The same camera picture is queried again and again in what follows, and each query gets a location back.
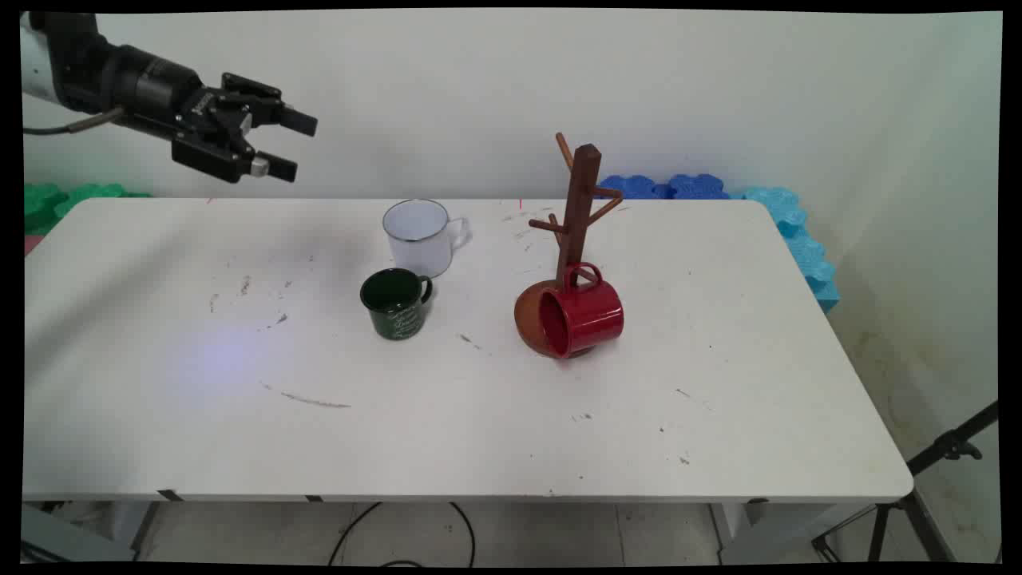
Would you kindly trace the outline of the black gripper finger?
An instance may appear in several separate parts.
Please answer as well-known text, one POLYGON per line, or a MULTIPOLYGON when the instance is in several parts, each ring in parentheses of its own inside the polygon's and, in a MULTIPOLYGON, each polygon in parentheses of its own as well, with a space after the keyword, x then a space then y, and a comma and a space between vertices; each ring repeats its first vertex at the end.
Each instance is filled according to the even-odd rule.
POLYGON ((273 177, 295 182, 297 164, 264 152, 231 152, 202 141, 174 139, 171 142, 172 159, 182 166, 208 175, 232 184, 242 177, 273 177))
POLYGON ((220 106, 239 109, 251 117, 252 128, 263 125, 282 126, 299 134, 314 137, 318 119, 293 109, 283 101, 282 91, 250 77, 223 73, 220 78, 220 106))

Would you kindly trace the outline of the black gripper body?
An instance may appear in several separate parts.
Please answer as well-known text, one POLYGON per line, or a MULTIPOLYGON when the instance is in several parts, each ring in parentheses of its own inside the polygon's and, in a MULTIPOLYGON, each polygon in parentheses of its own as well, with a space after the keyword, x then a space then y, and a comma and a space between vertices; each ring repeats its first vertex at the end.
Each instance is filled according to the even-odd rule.
POLYGON ((121 124, 161 136, 174 154, 253 154, 256 81, 223 73, 208 86, 197 71, 130 45, 112 54, 112 103, 121 124))

